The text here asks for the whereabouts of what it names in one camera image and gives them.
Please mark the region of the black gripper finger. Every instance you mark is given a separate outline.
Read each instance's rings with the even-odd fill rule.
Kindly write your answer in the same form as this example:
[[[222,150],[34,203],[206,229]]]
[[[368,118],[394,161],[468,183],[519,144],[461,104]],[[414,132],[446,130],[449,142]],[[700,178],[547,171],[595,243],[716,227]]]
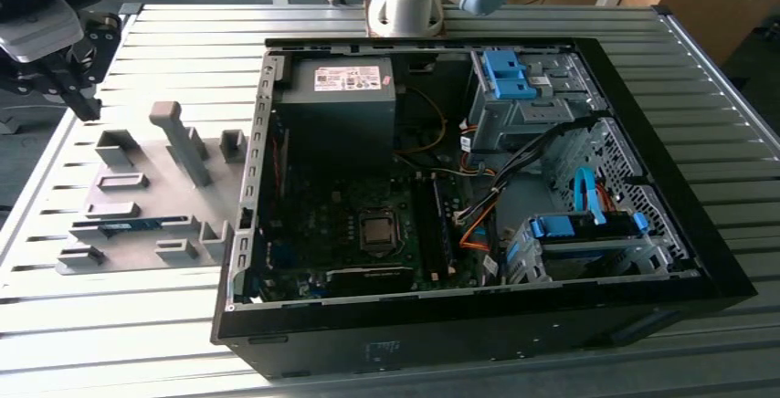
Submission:
[[[64,104],[83,121],[98,120],[103,103],[95,98],[122,39],[123,21],[116,14],[79,11],[84,37],[64,51],[62,77]]]
[[[11,57],[2,57],[2,90],[28,95],[31,92],[62,95],[67,87],[60,75],[67,73],[66,57],[44,57],[22,63]]]

